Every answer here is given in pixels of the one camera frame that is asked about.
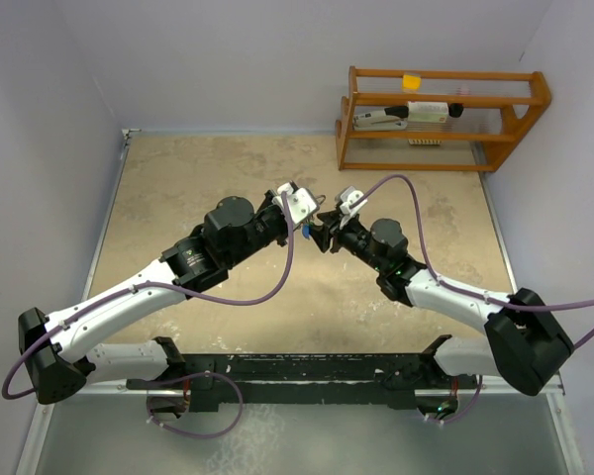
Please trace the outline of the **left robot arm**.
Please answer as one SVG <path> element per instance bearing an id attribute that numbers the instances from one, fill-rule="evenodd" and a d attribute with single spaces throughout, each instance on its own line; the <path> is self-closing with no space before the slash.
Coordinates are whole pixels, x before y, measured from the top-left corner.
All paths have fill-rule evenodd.
<path id="1" fill-rule="evenodd" d="M 35 395 L 42 405 L 63 401 L 89 384 L 117 379 L 180 383 L 184 365 L 170 344 L 107 345 L 105 339 L 170 306 L 198 299 L 250 307 L 273 298 L 292 267 L 289 253 L 278 283 L 265 295 L 234 300 L 208 295 L 230 271 L 272 243 L 293 248 L 295 231 L 320 206 L 306 188 L 289 182 L 266 192 L 259 207 L 239 196 L 222 199 L 188 237 L 112 288 L 49 314 L 34 307 L 18 318 L 20 357 L 2 386 L 7 400 Z"/>

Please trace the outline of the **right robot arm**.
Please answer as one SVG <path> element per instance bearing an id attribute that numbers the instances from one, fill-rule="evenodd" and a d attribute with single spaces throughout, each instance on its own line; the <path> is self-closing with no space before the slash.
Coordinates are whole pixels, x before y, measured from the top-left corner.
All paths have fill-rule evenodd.
<path id="1" fill-rule="evenodd" d="M 451 336 L 421 362 L 422 379 L 442 387 L 463 374 L 498 376 L 528 396 L 537 395 L 569 359 L 574 344 L 540 296 L 529 289 L 514 294 L 435 277 L 408 251 L 401 225 L 379 219 L 366 228 L 358 218 L 344 221 L 336 211 L 321 213 L 308 235 L 322 252 L 342 249 L 377 273 L 376 284 L 391 301 L 440 313 L 480 333 L 477 339 Z"/>

